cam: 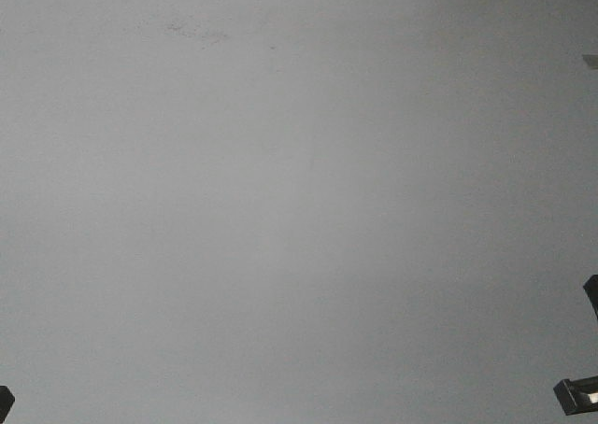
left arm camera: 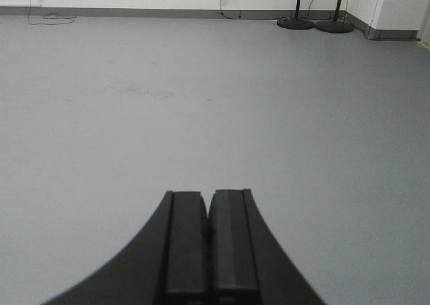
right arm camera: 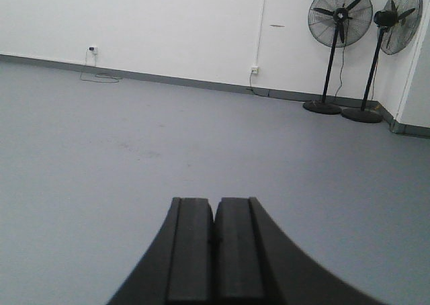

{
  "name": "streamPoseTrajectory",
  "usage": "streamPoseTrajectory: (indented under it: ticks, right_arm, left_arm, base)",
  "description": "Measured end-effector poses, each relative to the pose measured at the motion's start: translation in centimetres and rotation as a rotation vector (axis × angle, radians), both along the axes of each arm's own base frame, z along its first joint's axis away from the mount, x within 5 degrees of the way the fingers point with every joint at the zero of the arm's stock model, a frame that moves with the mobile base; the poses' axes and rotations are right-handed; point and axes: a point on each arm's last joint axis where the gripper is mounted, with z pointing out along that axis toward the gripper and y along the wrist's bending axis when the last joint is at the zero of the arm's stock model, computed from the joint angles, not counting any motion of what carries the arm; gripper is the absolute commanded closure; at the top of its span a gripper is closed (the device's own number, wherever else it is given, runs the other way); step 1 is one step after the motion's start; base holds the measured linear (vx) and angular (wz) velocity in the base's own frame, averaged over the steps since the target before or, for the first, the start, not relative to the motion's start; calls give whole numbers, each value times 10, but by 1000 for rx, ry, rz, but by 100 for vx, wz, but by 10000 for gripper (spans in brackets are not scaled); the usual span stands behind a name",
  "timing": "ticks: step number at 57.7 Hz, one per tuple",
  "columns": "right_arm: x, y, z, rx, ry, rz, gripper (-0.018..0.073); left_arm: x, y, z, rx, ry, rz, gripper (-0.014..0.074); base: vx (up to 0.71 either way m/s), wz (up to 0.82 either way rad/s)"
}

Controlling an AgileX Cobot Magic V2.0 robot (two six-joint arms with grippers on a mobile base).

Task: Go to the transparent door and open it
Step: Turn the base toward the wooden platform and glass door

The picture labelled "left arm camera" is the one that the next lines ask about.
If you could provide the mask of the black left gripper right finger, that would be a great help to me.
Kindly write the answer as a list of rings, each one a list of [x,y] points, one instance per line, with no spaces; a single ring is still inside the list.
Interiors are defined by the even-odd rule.
[[[209,225],[213,304],[323,304],[265,223],[250,189],[218,189]]]

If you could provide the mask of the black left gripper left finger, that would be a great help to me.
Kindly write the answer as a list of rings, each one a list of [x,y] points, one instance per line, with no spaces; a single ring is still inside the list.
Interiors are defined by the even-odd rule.
[[[196,191],[167,191],[111,260],[48,304],[207,304],[206,206]]]

